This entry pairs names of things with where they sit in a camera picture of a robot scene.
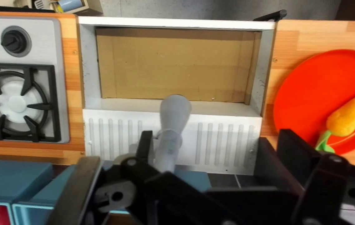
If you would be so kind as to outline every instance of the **wooden countertop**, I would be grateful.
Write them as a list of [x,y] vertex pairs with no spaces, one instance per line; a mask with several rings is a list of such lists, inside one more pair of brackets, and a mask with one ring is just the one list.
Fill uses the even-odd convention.
[[84,155],[83,80],[78,17],[74,14],[0,12],[6,17],[53,17],[61,24],[70,142],[0,141],[0,159],[73,164]]
[[[261,136],[276,146],[273,103],[287,75],[309,57],[334,49],[355,50],[355,21],[281,20],[277,23]],[[343,157],[355,164],[355,150]]]

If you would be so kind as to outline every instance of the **red plate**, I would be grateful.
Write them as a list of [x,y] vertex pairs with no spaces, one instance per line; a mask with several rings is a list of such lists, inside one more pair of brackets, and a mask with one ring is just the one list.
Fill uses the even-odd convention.
[[[273,118],[277,130],[290,128],[315,146],[326,130],[326,119],[355,97],[355,51],[333,50],[301,63],[277,92]],[[355,132],[329,138],[336,154],[355,149]]]

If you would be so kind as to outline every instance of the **screw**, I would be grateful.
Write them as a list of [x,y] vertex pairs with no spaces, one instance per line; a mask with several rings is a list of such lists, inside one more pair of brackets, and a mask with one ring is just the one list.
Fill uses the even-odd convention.
[[309,217],[303,219],[303,225],[322,225],[322,224],[319,222],[319,220]]
[[237,225],[237,224],[231,220],[225,220],[222,222],[222,225]]
[[127,165],[129,166],[133,166],[133,165],[136,165],[137,161],[135,159],[129,159],[127,160]]
[[331,160],[333,160],[333,162],[335,162],[335,163],[339,163],[342,161],[342,159],[340,157],[338,157],[337,155],[331,155],[331,156],[329,156],[329,158]]

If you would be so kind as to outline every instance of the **toy kitchen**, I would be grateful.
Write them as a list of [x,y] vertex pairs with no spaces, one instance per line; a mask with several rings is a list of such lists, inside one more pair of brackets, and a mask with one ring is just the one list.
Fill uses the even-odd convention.
[[[162,99],[180,94],[191,111],[176,168],[252,175],[259,137],[276,147],[284,78],[315,54],[351,48],[315,47],[302,37],[329,28],[298,23],[0,12],[0,159],[112,161],[142,131],[159,133]],[[355,22],[326,24],[355,34]]]

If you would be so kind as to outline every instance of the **stovetop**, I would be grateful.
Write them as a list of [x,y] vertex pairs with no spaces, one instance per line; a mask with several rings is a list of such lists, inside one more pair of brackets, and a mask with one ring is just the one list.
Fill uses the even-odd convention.
[[0,140],[70,140],[60,23],[0,17]]

